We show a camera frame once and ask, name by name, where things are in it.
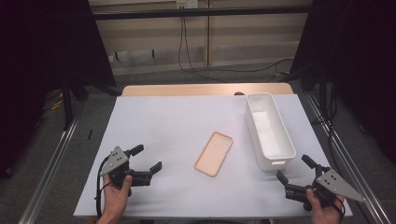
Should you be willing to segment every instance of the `gray floor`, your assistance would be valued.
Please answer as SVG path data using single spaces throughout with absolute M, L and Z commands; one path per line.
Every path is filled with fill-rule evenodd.
M 248 71 L 264 68 L 266 65 L 268 64 L 249 64 L 227 66 L 226 68 Z M 278 72 L 288 71 L 289 68 L 290 62 L 280 64 Z M 215 77 L 226 82 L 266 82 L 273 78 L 274 72 L 275 68 L 256 73 L 224 71 L 199 73 L 201 76 Z M 130 84 L 217 82 L 180 70 L 117 76 L 116 80 L 120 90 Z M 306 99 L 305 92 L 301 90 L 299 80 L 292 81 L 290 85 L 299 95 L 308 118 L 314 120 L 316 116 Z M 82 113 L 73 137 L 68 142 L 57 167 L 56 175 L 50 183 L 46 197 L 33 218 L 36 223 L 86 223 L 84 219 L 73 217 L 73 212 L 116 100 L 115 97 L 103 94 L 95 88 L 87 87 L 87 90 L 91 95 L 86 102 L 73 101 L 75 111 L 77 111 L 77 108 L 81 108 Z M 318 87 L 315 87 L 312 93 L 318 95 Z M 51 104 L 53 102 L 48 101 L 46 106 Z M 334 129 L 340 135 L 362 176 L 383 205 L 389 219 L 396 220 L 396 190 L 393 188 L 396 186 L 394 178 L 396 176 L 396 166 L 384 157 L 372 136 L 361 131 L 360 124 L 353 113 L 349 111 L 347 105 L 344 105 L 342 99 L 339 99 L 338 107 L 338 113 L 334 119 Z M 44 113 L 29 147 L 26 148 L 25 153 L 13 167 L 14 176 L 10 179 L 0 180 L 0 223 L 17 223 L 20 220 L 64 134 L 63 127 L 64 112 L 62 107 Z M 333 165 L 325 132 L 320 125 L 313 125 L 313 129 L 331 165 Z M 335 160 L 346 180 L 349 181 L 350 177 L 348 177 L 343 164 L 338 158 L 335 158 Z M 347 217 L 344 223 L 367 223 L 358 206 L 353 202 L 350 202 L 350 205 L 354 216 Z M 375 223 L 371 218 L 370 211 L 364 204 L 362 210 L 370 219 L 370 223 Z M 280 219 L 278 223 L 309 223 L 309 218 Z

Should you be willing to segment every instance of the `human hand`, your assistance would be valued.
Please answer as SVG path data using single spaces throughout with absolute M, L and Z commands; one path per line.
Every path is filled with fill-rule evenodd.
M 103 215 L 96 222 L 97 224 L 117 223 L 121 220 L 128 201 L 128 191 L 132 186 L 132 181 L 133 179 L 130 175 L 125 176 L 122 188 L 118 189 L 110 183 L 110 176 L 103 176 L 103 186 L 105 186 L 105 208 L 103 210 Z
M 314 195 L 312 189 L 306 190 L 306 197 L 312 205 L 312 223 L 313 224 L 338 224 L 341 221 L 341 214 L 332 206 L 322 208 L 320 200 Z M 334 205 L 340 210 L 342 209 L 344 197 L 337 195 L 337 199 L 334 200 Z

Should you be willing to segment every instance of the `phone case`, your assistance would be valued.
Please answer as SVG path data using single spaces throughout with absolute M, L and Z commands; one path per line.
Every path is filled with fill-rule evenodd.
M 195 163 L 195 169 L 206 175 L 215 176 L 232 144 L 233 139 L 230 136 L 213 132 Z

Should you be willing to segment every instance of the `cable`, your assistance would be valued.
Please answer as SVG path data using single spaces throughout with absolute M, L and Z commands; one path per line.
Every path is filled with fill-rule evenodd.
M 181 44 L 182 44 L 182 42 L 183 42 L 183 32 L 184 32 L 184 39 L 185 39 L 185 43 L 186 43 L 187 57 L 188 57 L 188 59 L 189 59 L 189 64 L 190 64 L 190 67 L 191 67 L 191 69 L 192 69 L 192 72 L 191 72 L 191 71 L 188 71 L 188 70 L 186 70 L 186 69 L 184 69 L 184 68 L 181 66 L 181 63 L 180 63 L 180 52 L 181 52 Z M 196 74 L 198 77 L 208 78 L 208 79 L 212 79 L 212 80 L 215 80 L 215 81 L 219 81 L 219 82 L 226 83 L 226 81 L 223 81 L 223 80 L 220 80 L 220 79 L 217 79 L 217 78 L 214 78 L 214 77 L 202 76 L 201 74 L 199 74 L 199 73 L 192 67 L 191 60 L 190 60 L 190 53 L 189 53 L 189 45 L 188 45 L 188 43 L 187 43 L 186 20 L 185 20 L 184 17 L 181 17 L 181 35 L 180 35 L 180 45 L 179 45 L 179 48 L 178 48 L 178 56 L 177 56 L 177 59 L 178 59 L 178 66 L 179 66 L 180 69 L 183 70 L 184 72 L 187 72 L 187 73 L 194 73 L 194 74 Z
M 336 92 L 336 88 L 334 86 L 334 84 L 332 84 L 332 92 L 330 95 L 330 102 L 327 108 L 327 112 L 329 114 L 329 116 L 327 115 L 320 115 L 318 118 L 314 119 L 313 121 L 311 121 L 311 124 L 321 124 L 321 123 L 328 123 L 329 124 L 329 131 L 328 131 L 328 145 L 329 145 L 329 151 L 331 153 L 331 157 L 332 157 L 332 161 L 334 163 L 335 169 L 337 170 L 338 174 L 344 178 L 338 163 L 335 159 L 335 155 L 334 152 L 332 150 L 332 132 L 333 132 L 333 119 L 337 113 L 338 110 L 338 104 L 337 104 L 337 92 Z M 363 215 L 364 219 L 366 220 L 366 222 L 368 224 L 371 224 L 369 218 L 366 216 L 366 214 L 363 212 L 361 205 L 358 202 L 355 202 L 355 204 L 358 206 L 359 210 L 361 211 L 361 214 Z
M 314 65 L 316 64 L 316 62 L 310 62 L 307 63 L 306 65 L 302 66 L 301 68 L 299 68 L 297 71 L 290 73 L 288 76 L 283 77 L 282 79 L 280 79 L 278 82 L 290 82 L 294 79 L 297 79 L 299 77 L 301 77 L 301 75 L 303 73 L 305 73 L 306 71 L 308 71 L 309 69 L 311 69 Z
M 181 66 L 181 62 L 180 62 L 180 52 L 181 52 L 181 45 L 182 45 L 182 42 L 183 42 L 183 34 L 184 34 L 184 41 L 185 41 L 185 45 L 186 45 L 187 56 L 188 56 L 190 68 L 191 68 L 192 71 L 184 69 Z M 198 75 L 199 77 L 209 78 L 209 79 L 213 79 L 213 80 L 216 80 L 216 81 L 219 81 L 219 82 L 224 82 L 224 83 L 227 83 L 227 82 L 224 81 L 224 80 L 217 79 L 217 78 L 203 76 L 203 75 L 199 74 L 198 72 L 222 71 L 222 72 L 235 72 L 235 73 L 255 73 L 255 72 L 261 72 L 261 71 L 268 70 L 268 69 L 270 69 L 272 67 L 275 67 L 276 71 L 275 71 L 274 76 L 266 81 L 266 82 L 270 82 L 271 80 L 273 80 L 275 78 L 276 73 L 277 73 L 277 66 L 280 63 L 287 62 L 287 61 L 293 61 L 293 59 L 283 59 L 283 60 L 280 60 L 280 61 L 278 61 L 276 63 L 273 63 L 273 64 L 271 64 L 271 65 L 269 65 L 267 67 L 260 68 L 260 69 L 255 69 L 255 70 L 234 70 L 234 69 L 223 69 L 223 68 L 195 69 L 195 68 L 192 67 L 192 64 L 191 64 L 190 53 L 189 53 L 189 44 L 188 44 L 188 40 L 187 40 L 187 26 L 186 26 L 186 20 L 185 20 L 184 17 L 181 17 L 181 35 L 180 35 L 180 45 L 179 45 L 179 48 L 178 48 L 177 60 L 178 60 L 178 65 L 179 65 L 180 69 L 183 70 L 184 72 L 194 73 L 194 74 Z
M 340 222 L 341 222 L 344 219 L 344 216 L 346 215 L 346 207 L 339 198 L 335 197 L 335 199 L 338 200 L 338 202 L 340 202 L 342 206 L 342 208 L 340 209 L 338 206 L 332 203 L 332 207 L 340 214 Z
M 98 171 L 98 176 L 97 176 L 97 179 L 96 179 L 96 197 L 95 197 L 95 200 L 96 200 L 96 213 L 98 215 L 98 218 L 100 218 L 102 216 L 102 207 L 101 207 L 102 189 L 105 187 L 105 186 L 103 186 L 100 189 L 100 173 L 102 172 L 102 168 L 105 165 L 105 163 L 106 163 L 106 161 L 108 160 L 109 157 L 110 156 L 105 157 L 105 159 L 100 164 L 99 171 Z
M 105 184 L 104 186 L 102 186 L 102 188 L 100 189 L 100 191 L 102 192 L 102 190 L 105 188 L 105 187 L 107 187 L 107 186 L 109 186 L 111 183 L 113 183 L 113 182 L 108 182 L 107 184 Z

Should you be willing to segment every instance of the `white container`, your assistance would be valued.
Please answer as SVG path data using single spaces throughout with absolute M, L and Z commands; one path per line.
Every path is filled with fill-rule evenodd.
M 273 95 L 248 95 L 246 118 L 260 168 L 264 171 L 284 169 L 295 157 L 296 151 L 279 116 Z

